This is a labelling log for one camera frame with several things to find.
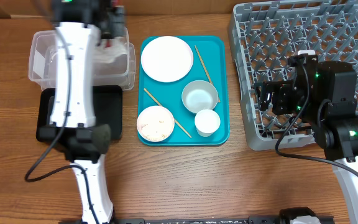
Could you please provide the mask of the red snack wrapper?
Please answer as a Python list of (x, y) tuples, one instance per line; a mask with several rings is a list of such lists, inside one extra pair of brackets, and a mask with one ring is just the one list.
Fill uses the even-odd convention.
[(109, 48), (109, 47), (111, 47), (111, 42), (112, 42), (112, 40), (111, 40), (111, 39), (106, 39), (106, 42), (105, 42), (104, 47), (105, 47), (105, 48)]

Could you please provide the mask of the white napkin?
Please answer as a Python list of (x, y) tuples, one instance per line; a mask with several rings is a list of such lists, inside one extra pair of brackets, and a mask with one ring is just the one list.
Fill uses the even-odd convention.
[(102, 40), (94, 53), (94, 72), (97, 76), (117, 75), (126, 71), (127, 45), (112, 40), (111, 47), (105, 48)]

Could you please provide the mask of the white paper cup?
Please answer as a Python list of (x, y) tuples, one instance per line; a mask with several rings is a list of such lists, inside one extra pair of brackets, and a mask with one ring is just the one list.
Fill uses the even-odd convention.
[(220, 117), (214, 110), (201, 110), (195, 116), (196, 130), (202, 137), (209, 137), (215, 133), (220, 124)]

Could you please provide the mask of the grey bowl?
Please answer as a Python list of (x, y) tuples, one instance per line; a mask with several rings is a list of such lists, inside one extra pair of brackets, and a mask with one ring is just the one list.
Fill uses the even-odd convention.
[(218, 92), (210, 82), (195, 80), (184, 87), (181, 100), (185, 108), (193, 114), (201, 110), (212, 110), (218, 103)]

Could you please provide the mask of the small pink bowl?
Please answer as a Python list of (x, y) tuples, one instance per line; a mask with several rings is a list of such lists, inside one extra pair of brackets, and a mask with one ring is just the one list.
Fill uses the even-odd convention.
[(137, 131), (149, 142), (162, 142), (170, 137), (175, 122), (172, 113), (163, 106), (149, 106), (137, 117)]

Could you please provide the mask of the pile of rice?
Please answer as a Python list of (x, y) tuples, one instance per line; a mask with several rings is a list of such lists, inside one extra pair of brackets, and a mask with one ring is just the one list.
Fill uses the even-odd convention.
[(171, 124), (164, 119), (150, 119), (141, 124), (140, 130), (149, 141), (162, 141), (168, 137), (171, 130)]

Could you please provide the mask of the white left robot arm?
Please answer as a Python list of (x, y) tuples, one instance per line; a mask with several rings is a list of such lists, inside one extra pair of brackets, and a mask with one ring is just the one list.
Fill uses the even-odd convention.
[[(50, 22), (55, 30), (57, 80), (49, 123), (39, 134), (50, 145), (27, 171), (26, 182), (57, 172), (75, 173), (83, 214), (80, 223), (114, 223), (104, 169), (111, 142), (108, 124), (97, 124), (93, 104), (94, 51), (103, 39), (124, 35), (124, 9), (114, 1), (52, 1)], [(59, 146), (69, 161), (36, 178), (31, 173)]]

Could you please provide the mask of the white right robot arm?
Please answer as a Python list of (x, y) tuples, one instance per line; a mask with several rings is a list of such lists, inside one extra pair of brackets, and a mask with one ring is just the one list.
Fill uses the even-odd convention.
[(280, 152), (278, 155), (332, 165), (341, 186), (351, 223), (358, 223), (358, 114), (356, 113), (357, 73), (340, 61), (319, 62), (317, 55), (299, 54), (288, 59), (295, 69), (291, 80), (255, 84), (259, 109), (272, 105), (275, 115), (293, 114), (314, 131), (324, 158)]

